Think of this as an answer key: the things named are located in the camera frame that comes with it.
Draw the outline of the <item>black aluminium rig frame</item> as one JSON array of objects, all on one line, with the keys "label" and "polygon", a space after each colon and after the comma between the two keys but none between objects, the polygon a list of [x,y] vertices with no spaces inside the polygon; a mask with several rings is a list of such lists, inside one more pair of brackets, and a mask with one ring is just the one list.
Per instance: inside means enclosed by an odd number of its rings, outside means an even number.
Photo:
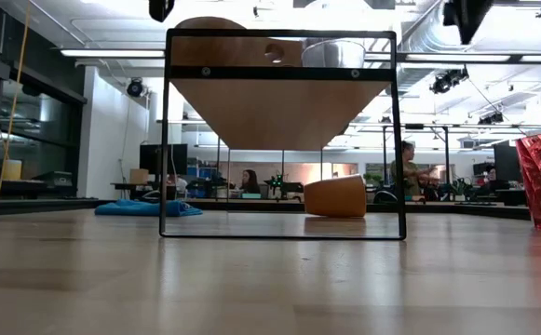
[{"label": "black aluminium rig frame", "polygon": [[[38,200],[3,200],[0,201],[0,215],[22,214],[33,212],[64,211],[76,209],[96,208],[108,204],[109,200],[91,199],[38,199]],[[188,204],[202,210],[220,211],[246,211],[246,212],[304,212],[304,205],[301,203],[287,202],[224,202],[209,201],[208,199],[194,199]],[[461,205],[451,202],[430,202],[430,203],[407,203],[407,213],[422,214],[462,214],[474,215],[501,219],[513,219],[529,221],[530,211],[527,207],[506,207],[506,206],[482,206],[482,205]]]}]

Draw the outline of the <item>blue cloth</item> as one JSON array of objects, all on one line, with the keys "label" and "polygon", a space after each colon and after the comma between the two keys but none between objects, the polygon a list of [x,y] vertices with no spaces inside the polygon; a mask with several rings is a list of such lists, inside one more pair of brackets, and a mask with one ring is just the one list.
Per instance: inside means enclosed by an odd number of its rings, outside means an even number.
[{"label": "blue cloth", "polygon": [[[181,200],[168,201],[165,205],[165,210],[167,217],[186,217],[203,214],[201,209],[194,208]],[[97,206],[94,213],[101,216],[158,217],[160,215],[160,204],[120,199],[116,202]]]}]

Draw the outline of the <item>wooden shelf black metal frame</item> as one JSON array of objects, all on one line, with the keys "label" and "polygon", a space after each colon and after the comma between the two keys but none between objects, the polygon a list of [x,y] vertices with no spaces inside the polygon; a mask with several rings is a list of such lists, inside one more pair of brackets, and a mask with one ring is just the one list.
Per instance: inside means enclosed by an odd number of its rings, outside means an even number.
[{"label": "wooden shelf black metal frame", "polygon": [[[172,36],[253,36],[322,41],[385,39],[380,67],[212,67],[171,64]],[[396,163],[402,163],[397,35],[392,31],[169,29],[164,87],[176,87],[230,150],[317,151],[383,89],[391,89]]]}]

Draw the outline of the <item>green potted plant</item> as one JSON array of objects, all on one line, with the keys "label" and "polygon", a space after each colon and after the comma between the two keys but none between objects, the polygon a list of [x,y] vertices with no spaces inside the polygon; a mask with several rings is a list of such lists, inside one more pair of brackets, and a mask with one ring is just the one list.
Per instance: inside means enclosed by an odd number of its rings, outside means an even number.
[{"label": "green potted plant", "polygon": [[463,202],[467,199],[467,194],[471,191],[472,185],[464,178],[454,180],[450,184],[450,190],[452,192],[451,198],[457,202]]}]

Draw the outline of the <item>silver ventilation duct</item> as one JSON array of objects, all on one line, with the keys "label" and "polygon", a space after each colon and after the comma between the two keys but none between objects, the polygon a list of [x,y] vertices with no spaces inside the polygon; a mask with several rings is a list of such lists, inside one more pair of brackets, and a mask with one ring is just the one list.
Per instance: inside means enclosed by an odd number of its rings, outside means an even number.
[{"label": "silver ventilation duct", "polygon": [[[436,30],[441,28],[441,4],[436,4],[417,21],[403,36],[399,44],[401,53],[431,53],[438,47]],[[398,89],[403,95],[411,87],[433,72],[433,66],[425,63],[398,63]]]}]

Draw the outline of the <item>black computer monitor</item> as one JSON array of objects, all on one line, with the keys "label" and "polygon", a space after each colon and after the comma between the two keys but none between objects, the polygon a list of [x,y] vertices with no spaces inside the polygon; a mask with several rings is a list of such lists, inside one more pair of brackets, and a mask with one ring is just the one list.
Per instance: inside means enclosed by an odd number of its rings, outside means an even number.
[{"label": "black computer monitor", "polygon": [[514,146],[495,145],[494,166],[497,179],[502,181],[522,181],[519,156]]}]

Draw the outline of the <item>long ceiling light strip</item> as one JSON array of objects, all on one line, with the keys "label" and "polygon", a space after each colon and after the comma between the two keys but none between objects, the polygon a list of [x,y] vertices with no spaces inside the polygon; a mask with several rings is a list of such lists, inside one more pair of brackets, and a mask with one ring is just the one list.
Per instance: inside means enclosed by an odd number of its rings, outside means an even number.
[{"label": "long ceiling light strip", "polygon": [[541,54],[534,53],[400,53],[398,59],[407,63],[541,65]]},{"label": "long ceiling light strip", "polygon": [[65,57],[94,59],[163,59],[160,49],[60,49]]}]

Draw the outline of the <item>yellow cylindrical container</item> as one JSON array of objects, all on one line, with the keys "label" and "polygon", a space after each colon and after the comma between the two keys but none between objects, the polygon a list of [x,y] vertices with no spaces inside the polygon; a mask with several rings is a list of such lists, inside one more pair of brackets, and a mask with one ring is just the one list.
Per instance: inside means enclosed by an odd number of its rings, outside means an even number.
[{"label": "yellow cylindrical container", "polygon": [[7,159],[2,165],[2,177],[3,181],[19,181],[22,174],[22,161]]}]

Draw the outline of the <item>orange plastic cup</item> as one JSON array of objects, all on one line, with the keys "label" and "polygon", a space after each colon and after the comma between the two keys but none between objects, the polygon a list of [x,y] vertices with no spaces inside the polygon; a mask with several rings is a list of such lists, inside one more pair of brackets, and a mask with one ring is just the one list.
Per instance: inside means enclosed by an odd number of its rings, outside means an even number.
[{"label": "orange plastic cup", "polygon": [[366,214],[365,181],[360,175],[315,181],[304,186],[307,214],[331,218],[360,218]]}]

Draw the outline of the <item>black robot green lights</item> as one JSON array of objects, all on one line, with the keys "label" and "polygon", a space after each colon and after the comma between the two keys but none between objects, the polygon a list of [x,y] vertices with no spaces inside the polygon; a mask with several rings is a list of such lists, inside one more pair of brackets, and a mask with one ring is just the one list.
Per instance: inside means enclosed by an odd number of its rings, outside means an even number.
[{"label": "black robot green lights", "polygon": [[269,199],[304,202],[304,185],[301,182],[284,181],[283,175],[277,174],[266,180],[265,184],[268,186]]}]

